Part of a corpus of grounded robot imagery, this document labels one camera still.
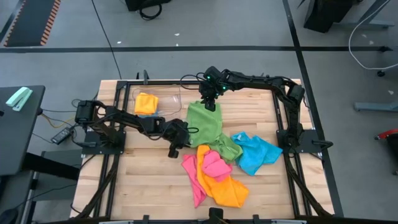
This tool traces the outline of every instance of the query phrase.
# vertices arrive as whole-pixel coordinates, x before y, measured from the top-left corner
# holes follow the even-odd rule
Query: gray floor
[[[0,26],[5,24],[16,0],[0,2]],[[332,27],[319,34],[302,27],[307,3],[289,0],[301,46],[347,46],[351,30]],[[345,21],[361,16],[373,1],[354,7]],[[95,0],[99,16],[113,47],[158,47],[201,45],[293,46],[282,1],[173,0],[159,19],[143,21],[128,12],[118,0]],[[389,3],[378,19],[398,24]],[[354,46],[397,45],[398,27],[389,30],[359,30]],[[50,39],[45,47],[107,47],[105,36],[90,0],[63,0]],[[355,52],[369,66],[398,62],[398,53]],[[332,166],[346,217],[398,220],[398,177],[391,175],[397,162],[383,141],[373,136],[396,128],[392,113],[355,112],[355,101],[391,102],[397,99],[398,70],[386,77],[362,69],[348,52],[304,52],[308,74],[325,136],[335,143],[330,149]],[[125,79],[146,69],[152,79],[179,78],[202,72],[210,65],[239,70],[250,75],[262,72],[301,78],[295,52],[118,52],[116,59]],[[100,80],[117,79],[111,53],[0,54],[0,86],[45,85],[42,107],[72,110],[74,98],[92,98]],[[73,114],[47,113],[58,119]],[[49,139],[56,131],[38,118],[34,133]],[[55,146],[32,137],[29,151],[76,149],[70,142]],[[41,202],[35,220],[62,220],[71,201]]]

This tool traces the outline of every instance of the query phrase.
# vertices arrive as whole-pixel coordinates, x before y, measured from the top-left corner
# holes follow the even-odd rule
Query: orange cloth
[[[202,171],[203,160],[209,150],[209,146],[198,146],[197,172],[200,185],[209,197],[214,198],[218,205],[241,208],[249,193],[249,190],[242,183],[232,179],[231,176],[228,176],[222,182],[217,182],[216,179],[207,176]]]
[[[154,95],[147,93],[139,93],[136,98],[134,113],[139,115],[152,115],[156,113],[158,102],[159,102],[158,97]]]

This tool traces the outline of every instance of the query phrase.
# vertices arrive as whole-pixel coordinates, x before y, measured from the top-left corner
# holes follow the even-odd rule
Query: green cloth
[[[227,163],[233,162],[242,154],[241,146],[235,144],[222,132],[223,120],[220,105],[216,103],[216,111],[205,108],[203,103],[190,103],[187,112],[189,128],[198,128],[199,132],[190,134],[191,147],[207,144],[217,151]]]

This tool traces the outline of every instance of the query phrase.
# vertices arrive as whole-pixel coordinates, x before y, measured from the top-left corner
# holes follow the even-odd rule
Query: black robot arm
[[[98,116],[99,108],[105,109],[102,118]],[[81,101],[76,111],[75,122],[84,130],[90,127],[98,133],[104,142],[112,145],[124,144],[124,136],[119,131],[105,125],[105,122],[114,121],[125,126],[137,129],[152,140],[164,138],[170,142],[169,157],[177,158],[178,151],[189,145],[188,123],[180,119],[165,121],[163,117],[140,118],[137,115],[129,114],[114,106],[106,106],[100,101]]]
[[[296,84],[286,77],[256,77],[243,75],[240,72],[223,70],[220,72],[215,67],[210,67],[204,74],[206,81],[200,82],[199,92],[201,93],[202,103],[205,108],[215,110],[215,99],[228,90],[240,90],[242,88],[256,88],[271,90],[287,108],[287,118],[289,119],[287,134],[285,136],[286,145],[296,148],[300,144],[303,133],[303,126],[300,123],[300,104],[303,100],[305,90],[301,85]]]

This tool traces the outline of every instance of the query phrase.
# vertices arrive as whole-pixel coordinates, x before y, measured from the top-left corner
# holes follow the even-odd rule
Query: wooden table
[[[113,104],[116,82],[117,80],[101,82],[98,99],[106,105]],[[180,92],[181,110],[166,116],[166,119],[185,119],[189,102],[200,99],[198,91],[186,90],[177,85],[133,86],[130,93],[136,95],[140,91],[151,90],[160,95],[160,103],[163,103],[161,107],[166,108],[166,112],[177,111],[175,102],[167,100]],[[127,107],[129,113],[134,112],[134,97],[131,95]],[[236,92],[228,91],[217,100],[217,103],[221,104],[225,134],[230,136],[245,131],[250,136],[256,134],[269,143],[277,145],[275,135],[277,120],[270,91],[248,88]],[[312,127],[310,114],[304,105],[301,107],[301,123],[305,129]],[[190,181],[181,166],[182,155],[195,154],[196,150],[181,149],[179,157],[171,159],[167,157],[169,142],[163,139],[151,141],[135,129],[126,128],[125,130],[127,132],[126,148],[120,157],[111,219],[142,220],[143,215],[150,215],[150,219],[153,220],[208,218],[208,209],[218,207],[217,204],[212,198],[207,197],[198,208],[194,208]],[[98,188],[102,161],[103,156],[98,155],[81,171],[73,201],[73,206],[77,210],[84,208]],[[333,213],[321,160],[309,154],[301,154],[301,161],[308,189],[325,210]],[[249,195],[243,208],[222,207],[224,218],[251,219],[253,214],[258,214],[261,219],[294,217],[282,156],[275,164],[262,166],[254,177],[247,175],[236,166],[233,167],[231,175],[249,189]],[[300,213],[304,214],[303,200],[297,186],[296,191]],[[100,215],[104,215],[107,196],[108,193],[105,192]]]

